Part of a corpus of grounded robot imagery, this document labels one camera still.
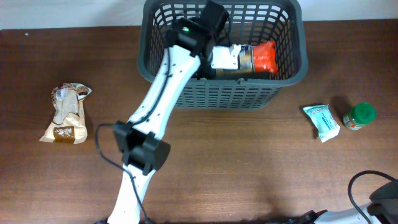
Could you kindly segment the orange pasta packet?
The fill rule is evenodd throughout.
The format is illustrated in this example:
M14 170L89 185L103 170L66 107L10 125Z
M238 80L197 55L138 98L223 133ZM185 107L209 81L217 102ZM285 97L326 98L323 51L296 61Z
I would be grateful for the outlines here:
M213 69L219 80L266 79L276 75L276 42L266 41L259 45L241 45L237 70Z

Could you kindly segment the grey plastic basket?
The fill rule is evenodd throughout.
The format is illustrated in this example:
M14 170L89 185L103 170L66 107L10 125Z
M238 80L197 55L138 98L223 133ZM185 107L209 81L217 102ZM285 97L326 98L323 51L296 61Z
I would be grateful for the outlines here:
M138 69L153 82L164 55L164 36L174 19L199 16L203 0L147 0L144 3ZM275 74L242 74L212 80L193 76L177 100L189 109L256 110L264 107L282 87L298 83L308 71L302 9L298 1L227 0L225 29L230 38L222 45L259 45L275 42Z

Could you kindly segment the green white wipes packet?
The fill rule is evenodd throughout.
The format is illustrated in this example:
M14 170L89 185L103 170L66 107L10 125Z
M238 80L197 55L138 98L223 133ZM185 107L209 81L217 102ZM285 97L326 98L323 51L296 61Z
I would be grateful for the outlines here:
M329 105L306 106L303 108L303 112L308 115L318 129L318 136L322 143L339 134L340 126L330 113Z

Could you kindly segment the brown bread bag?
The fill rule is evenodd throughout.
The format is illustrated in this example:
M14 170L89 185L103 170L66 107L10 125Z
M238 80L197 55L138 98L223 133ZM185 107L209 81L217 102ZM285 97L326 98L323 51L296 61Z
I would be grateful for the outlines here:
M55 114L39 141L83 143L88 136L83 101L91 92L91 88L81 83L55 87L51 93Z

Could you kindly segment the green lid jar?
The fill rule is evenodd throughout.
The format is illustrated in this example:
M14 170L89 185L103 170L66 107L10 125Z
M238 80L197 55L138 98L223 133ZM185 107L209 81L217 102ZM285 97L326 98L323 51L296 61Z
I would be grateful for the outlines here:
M343 124L350 130L359 130L372 123L377 117L376 109L370 103L362 102L343 116Z

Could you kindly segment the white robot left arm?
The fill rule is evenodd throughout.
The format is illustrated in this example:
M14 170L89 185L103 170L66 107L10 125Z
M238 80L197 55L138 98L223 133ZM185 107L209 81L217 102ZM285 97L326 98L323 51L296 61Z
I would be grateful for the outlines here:
M228 17L222 5L208 1L199 17L175 20L165 31L163 61L144 101L128 122L111 125L123 177L108 223L139 223L147 216L142 202L150 179L170 153L162 140L170 114L201 60L211 59Z

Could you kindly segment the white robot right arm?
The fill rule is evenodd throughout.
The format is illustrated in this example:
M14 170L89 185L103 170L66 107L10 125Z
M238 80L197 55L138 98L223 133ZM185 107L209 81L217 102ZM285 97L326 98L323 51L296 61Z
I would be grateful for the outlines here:
M359 209L372 224L397 224L397 184L389 182L375 190L369 197L370 203ZM355 208L340 212L309 211L299 218L289 220L288 224L368 224Z

